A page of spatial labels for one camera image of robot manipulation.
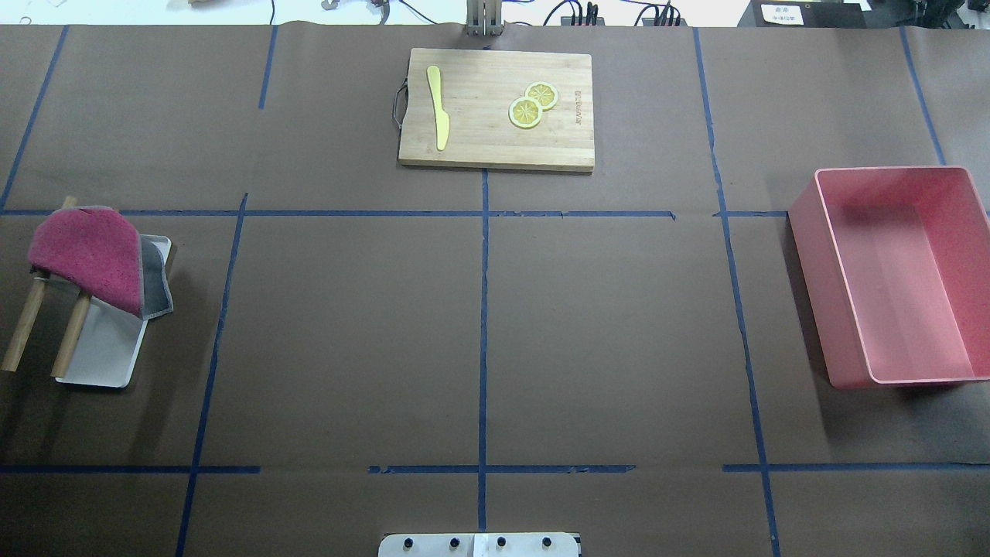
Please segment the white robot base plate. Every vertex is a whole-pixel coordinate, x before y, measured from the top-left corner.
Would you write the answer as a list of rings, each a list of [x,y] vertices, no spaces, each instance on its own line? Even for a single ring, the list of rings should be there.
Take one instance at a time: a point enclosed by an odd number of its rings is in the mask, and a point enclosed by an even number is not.
[[[386,535],[378,556],[581,556],[579,535],[563,531]]]

